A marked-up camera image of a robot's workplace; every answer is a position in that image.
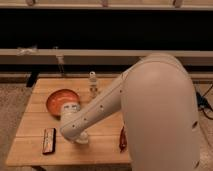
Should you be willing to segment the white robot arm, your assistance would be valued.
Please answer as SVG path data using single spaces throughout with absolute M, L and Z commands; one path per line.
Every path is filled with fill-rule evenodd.
M 123 114 L 132 171 L 199 171 L 196 92 L 177 58 L 142 58 L 79 112 L 64 114 L 60 132 L 75 140 L 117 111 Z

